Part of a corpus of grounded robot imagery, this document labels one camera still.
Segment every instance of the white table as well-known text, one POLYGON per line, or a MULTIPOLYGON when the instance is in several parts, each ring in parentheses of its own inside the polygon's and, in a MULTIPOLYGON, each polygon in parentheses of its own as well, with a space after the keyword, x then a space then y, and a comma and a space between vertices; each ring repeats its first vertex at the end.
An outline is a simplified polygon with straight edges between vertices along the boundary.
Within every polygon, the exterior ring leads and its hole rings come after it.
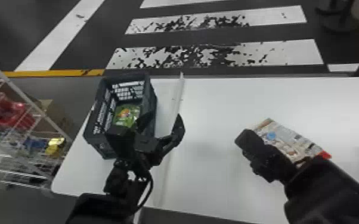
MULTIPOLYGON (((172 106, 175 82, 152 80, 159 99, 156 135, 167 129, 164 111, 172 106)), ((158 189, 148 206, 288 223, 283 186, 254 175, 234 144, 244 128, 268 117, 322 146, 359 181, 359 78, 186 79, 182 98, 185 137, 165 166, 153 168, 158 189)), ((54 179, 56 193, 102 193, 113 161, 85 142, 85 124, 54 179)))

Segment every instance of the black plastic basket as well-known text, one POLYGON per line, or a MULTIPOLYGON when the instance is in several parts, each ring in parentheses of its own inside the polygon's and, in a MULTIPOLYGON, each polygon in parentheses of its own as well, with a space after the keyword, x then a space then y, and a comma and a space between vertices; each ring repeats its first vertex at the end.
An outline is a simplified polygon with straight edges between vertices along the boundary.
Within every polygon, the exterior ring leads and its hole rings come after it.
MULTIPOLYGON (((147 74, 123 74, 103 78, 91 109, 83 137, 103 158, 116 158, 116 153, 108 144, 105 132, 109 128, 120 128, 113 124, 114 112, 122 104, 138 104, 140 116, 156 111, 157 98, 147 74)), ((144 129, 143 135, 154 136, 156 119, 144 129)))

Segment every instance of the cardboard box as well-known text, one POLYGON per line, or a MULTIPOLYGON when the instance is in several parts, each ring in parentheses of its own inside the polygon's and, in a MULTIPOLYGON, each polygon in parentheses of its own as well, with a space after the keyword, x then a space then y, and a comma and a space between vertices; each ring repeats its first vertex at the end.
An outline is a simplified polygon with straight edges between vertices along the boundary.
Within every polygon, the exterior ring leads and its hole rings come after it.
MULTIPOLYGON (((52 99, 40 99, 38 103, 36 103, 43 111, 46 113, 48 117, 54 123, 57 124, 59 128, 61 128, 64 132, 66 132, 69 136, 75 134, 74 122, 73 120, 67 116, 64 110, 55 103, 52 99)), ((34 129, 35 132, 56 132, 56 130, 45 120, 42 119, 38 125, 34 129)))

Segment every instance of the black splatter pattern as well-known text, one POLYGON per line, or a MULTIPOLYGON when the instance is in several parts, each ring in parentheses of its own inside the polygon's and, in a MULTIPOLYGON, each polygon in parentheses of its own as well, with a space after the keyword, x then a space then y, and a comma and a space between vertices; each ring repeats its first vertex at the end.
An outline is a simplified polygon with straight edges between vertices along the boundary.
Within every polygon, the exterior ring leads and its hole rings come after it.
MULTIPOLYGON (((254 53, 241 52, 238 47, 239 43, 232 45, 188 45, 188 46, 153 46, 140 48, 137 53, 130 54, 131 58, 127 58, 128 62, 117 69, 161 69, 161 68, 205 68, 205 67, 237 67, 263 65, 268 62, 269 54, 274 51, 268 48, 266 53, 260 57, 262 53, 255 55, 254 53)), ((120 48, 116 50, 114 56, 117 60, 122 54, 129 52, 129 49, 120 48)))

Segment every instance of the black floor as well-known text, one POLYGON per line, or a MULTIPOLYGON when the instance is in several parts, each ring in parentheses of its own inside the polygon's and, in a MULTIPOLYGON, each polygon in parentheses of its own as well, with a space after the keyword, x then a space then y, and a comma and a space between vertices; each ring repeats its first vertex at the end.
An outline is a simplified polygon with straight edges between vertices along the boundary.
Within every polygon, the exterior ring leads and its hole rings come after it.
MULTIPOLYGON (((0 68, 14 70, 79 0, 0 0, 0 68)), ((103 69, 117 47, 172 46, 203 43, 283 41, 314 38, 325 64, 359 63, 359 30, 334 35, 320 26, 312 0, 232 0, 139 9, 142 0, 104 1, 51 69, 103 69), (307 24, 256 26, 123 36, 133 18, 301 5, 307 24)), ((328 72, 319 66, 211 67, 182 69, 186 74, 266 74, 328 72)), ((178 74, 178 69, 152 74, 178 74)))

